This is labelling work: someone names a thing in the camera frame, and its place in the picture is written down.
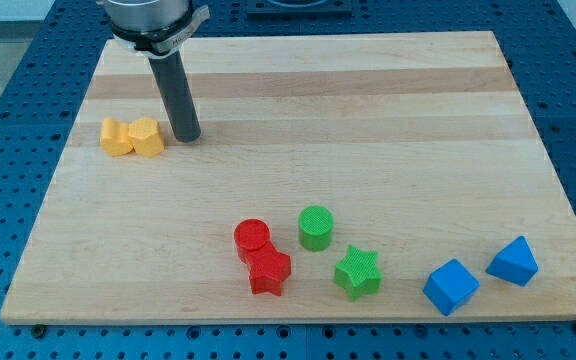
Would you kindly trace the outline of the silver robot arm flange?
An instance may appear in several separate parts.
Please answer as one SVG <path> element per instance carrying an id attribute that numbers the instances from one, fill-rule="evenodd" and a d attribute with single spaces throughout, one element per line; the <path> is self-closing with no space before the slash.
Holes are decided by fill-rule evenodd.
<path id="1" fill-rule="evenodd" d="M 177 52 L 211 14 L 192 0 L 102 0 L 111 32 L 124 48 L 162 59 Z"/>

